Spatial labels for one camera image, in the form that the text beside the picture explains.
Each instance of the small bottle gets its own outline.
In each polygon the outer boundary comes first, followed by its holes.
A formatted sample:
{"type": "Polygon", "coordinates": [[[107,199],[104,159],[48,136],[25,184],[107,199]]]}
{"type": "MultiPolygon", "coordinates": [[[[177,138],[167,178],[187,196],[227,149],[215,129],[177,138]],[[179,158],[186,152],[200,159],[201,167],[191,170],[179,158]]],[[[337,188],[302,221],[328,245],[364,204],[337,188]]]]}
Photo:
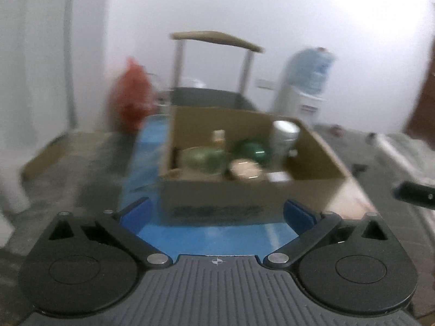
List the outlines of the small bottle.
{"type": "Polygon", "coordinates": [[[227,167],[227,162],[225,130],[215,130],[212,134],[212,150],[207,156],[207,172],[210,174],[223,174],[227,167]]]}

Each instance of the cardboard box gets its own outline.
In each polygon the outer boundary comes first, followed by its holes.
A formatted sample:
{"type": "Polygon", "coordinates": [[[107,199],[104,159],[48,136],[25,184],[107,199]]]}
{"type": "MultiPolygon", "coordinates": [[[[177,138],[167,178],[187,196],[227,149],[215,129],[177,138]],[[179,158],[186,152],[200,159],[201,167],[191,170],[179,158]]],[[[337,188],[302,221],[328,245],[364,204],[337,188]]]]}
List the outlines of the cardboard box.
{"type": "Polygon", "coordinates": [[[175,149],[209,146],[214,130],[225,130],[226,150],[243,139],[268,143],[277,117],[265,113],[219,108],[175,107],[172,110],[166,153],[160,166],[162,177],[161,218],[167,224],[261,224],[282,221],[287,199],[295,199],[321,212],[346,179],[346,174],[315,136],[298,120],[301,128],[296,149],[286,170],[287,183],[243,183],[183,180],[171,175],[175,149]]]}

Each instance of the red plastic bag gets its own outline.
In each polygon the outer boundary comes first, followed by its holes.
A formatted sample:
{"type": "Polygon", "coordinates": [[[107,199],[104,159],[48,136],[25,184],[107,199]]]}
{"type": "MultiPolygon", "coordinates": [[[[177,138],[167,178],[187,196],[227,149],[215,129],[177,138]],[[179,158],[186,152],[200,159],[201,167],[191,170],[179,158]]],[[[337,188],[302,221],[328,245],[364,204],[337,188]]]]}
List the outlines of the red plastic bag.
{"type": "Polygon", "coordinates": [[[132,57],[127,59],[127,71],[115,84],[110,105],[123,129],[137,133],[145,118],[156,110],[155,96],[144,68],[132,57]]]}

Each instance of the concrete floor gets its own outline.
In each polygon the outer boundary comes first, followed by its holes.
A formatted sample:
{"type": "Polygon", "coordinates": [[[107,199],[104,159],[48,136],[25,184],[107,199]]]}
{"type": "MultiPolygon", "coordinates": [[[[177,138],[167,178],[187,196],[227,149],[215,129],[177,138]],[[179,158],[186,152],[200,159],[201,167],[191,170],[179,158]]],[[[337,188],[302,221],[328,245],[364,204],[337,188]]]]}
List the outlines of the concrete floor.
{"type": "MultiPolygon", "coordinates": [[[[421,316],[434,310],[433,250],[415,225],[410,206],[391,197],[392,173],[373,161],[374,150],[365,143],[366,134],[347,131],[337,138],[327,128],[317,130],[348,167],[353,163],[369,164],[369,170],[358,180],[418,268],[416,313],[421,316]]],[[[10,217],[16,230],[5,249],[0,250],[2,326],[15,324],[30,310],[17,287],[17,272],[23,256],[32,249],[53,217],[60,211],[85,215],[117,208],[134,139],[116,133],[75,133],[70,136],[70,143],[68,155],[36,179],[24,183],[31,208],[10,217]]]]}

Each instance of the round black disc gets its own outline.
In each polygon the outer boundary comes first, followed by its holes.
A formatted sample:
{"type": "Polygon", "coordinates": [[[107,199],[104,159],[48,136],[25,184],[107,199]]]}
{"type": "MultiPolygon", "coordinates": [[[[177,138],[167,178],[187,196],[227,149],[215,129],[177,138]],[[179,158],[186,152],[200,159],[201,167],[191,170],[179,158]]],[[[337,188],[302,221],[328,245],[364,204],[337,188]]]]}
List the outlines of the round black disc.
{"type": "Polygon", "coordinates": [[[313,250],[299,264],[300,281],[313,298],[349,314],[383,314],[404,306],[415,290],[415,268],[375,244],[372,249],[342,243],[313,250]]]}
{"type": "Polygon", "coordinates": [[[136,283],[138,268],[126,252],[97,242],[61,242],[39,252],[20,272],[24,294],[45,313],[93,313],[122,299],[136,283]]]}

